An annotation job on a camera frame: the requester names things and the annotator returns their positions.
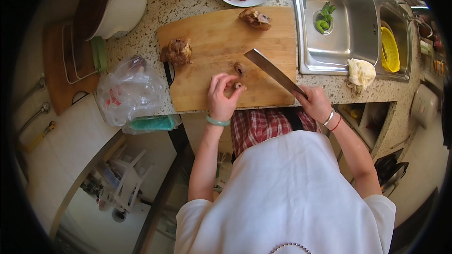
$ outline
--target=white cloth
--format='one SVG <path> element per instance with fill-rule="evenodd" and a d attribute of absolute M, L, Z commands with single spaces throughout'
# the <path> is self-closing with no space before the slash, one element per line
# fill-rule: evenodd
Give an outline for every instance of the white cloth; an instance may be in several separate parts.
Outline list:
<path fill-rule="evenodd" d="M 352 89 L 353 96 L 359 96 L 375 79 L 375 68 L 365 60 L 348 59 L 347 86 Z"/>
<path fill-rule="evenodd" d="M 246 149 L 214 203 L 182 206 L 175 253 L 266 254 L 290 242 L 313 254 L 388 253 L 395 213 L 382 195 L 360 198 L 325 135 L 294 131 Z"/>

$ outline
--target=yellow colander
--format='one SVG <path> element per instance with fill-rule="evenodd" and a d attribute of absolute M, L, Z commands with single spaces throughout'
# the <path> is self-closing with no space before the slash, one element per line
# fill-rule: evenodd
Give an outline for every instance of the yellow colander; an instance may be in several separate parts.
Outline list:
<path fill-rule="evenodd" d="M 388 71 L 400 70 L 397 43 L 388 28 L 381 27 L 381 65 Z"/>

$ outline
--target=wooden cutting board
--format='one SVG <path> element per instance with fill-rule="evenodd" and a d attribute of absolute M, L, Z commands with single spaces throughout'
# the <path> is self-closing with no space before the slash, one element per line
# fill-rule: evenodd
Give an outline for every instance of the wooden cutting board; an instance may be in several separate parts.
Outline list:
<path fill-rule="evenodd" d="M 70 84 L 64 70 L 63 52 L 67 76 L 71 82 L 77 80 L 72 59 L 71 25 L 64 21 L 44 27 L 42 36 L 42 55 L 44 74 L 49 89 L 52 105 L 57 116 L 71 107 L 78 99 L 77 96 L 92 93 L 99 83 L 99 74 L 93 74 L 83 80 Z M 92 73 L 94 68 L 93 52 L 89 41 L 81 42 L 76 48 L 77 73 L 80 77 Z"/>
<path fill-rule="evenodd" d="M 245 76 L 238 82 L 246 85 L 237 107 L 258 107 L 294 104 L 295 98 L 267 73 L 248 60 L 244 53 L 256 48 L 295 82 L 297 47 L 295 14 L 290 7 L 257 7 L 272 18 L 269 31 L 258 31 L 238 18 L 243 9 L 229 9 L 178 20 L 157 29 L 160 49 L 171 39 L 191 39 L 191 60 L 175 68 L 170 87 L 177 112 L 208 110 L 207 92 L 211 77 L 226 72 L 236 74 L 236 61 L 245 65 Z M 233 89 L 225 92 L 232 94 Z"/>

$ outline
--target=cleaver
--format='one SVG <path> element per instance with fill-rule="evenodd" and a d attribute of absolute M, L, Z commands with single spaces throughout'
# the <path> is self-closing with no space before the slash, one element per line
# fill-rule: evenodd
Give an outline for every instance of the cleaver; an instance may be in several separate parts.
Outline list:
<path fill-rule="evenodd" d="M 276 68 L 265 56 L 263 56 L 256 48 L 248 51 L 244 56 L 266 72 L 269 76 L 274 78 L 280 85 L 282 85 L 288 92 L 294 91 L 301 93 L 306 99 L 308 96 L 302 91 L 294 82 L 291 81 L 282 71 Z"/>

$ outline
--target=granite countertop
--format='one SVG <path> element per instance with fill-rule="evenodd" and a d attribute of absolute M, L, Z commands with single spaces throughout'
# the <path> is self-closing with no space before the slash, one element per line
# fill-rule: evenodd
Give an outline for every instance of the granite countertop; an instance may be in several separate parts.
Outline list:
<path fill-rule="evenodd" d="M 268 0 L 262 6 L 290 6 L 292 0 Z M 125 37 L 109 39 L 106 42 L 107 63 L 112 69 L 123 58 L 138 54 L 150 62 L 159 74 L 163 87 L 164 105 L 156 115 L 176 114 L 163 64 L 158 61 L 159 46 L 157 28 L 187 17 L 234 8 L 222 0 L 148 0 L 142 20 Z M 424 79 L 420 67 L 419 36 L 414 30 L 417 26 L 411 22 L 412 64 L 410 82 L 395 82 L 376 79 L 361 97 L 352 96 L 345 85 L 345 76 L 301 75 L 297 74 L 297 84 L 325 86 L 325 93 L 333 104 L 392 101 L 385 124 L 375 147 L 371 152 L 373 159 L 385 156 L 401 148 L 407 148 L 414 137 L 416 126 L 409 121 L 410 107 L 414 93 Z M 407 149 L 400 156 L 403 158 Z"/>

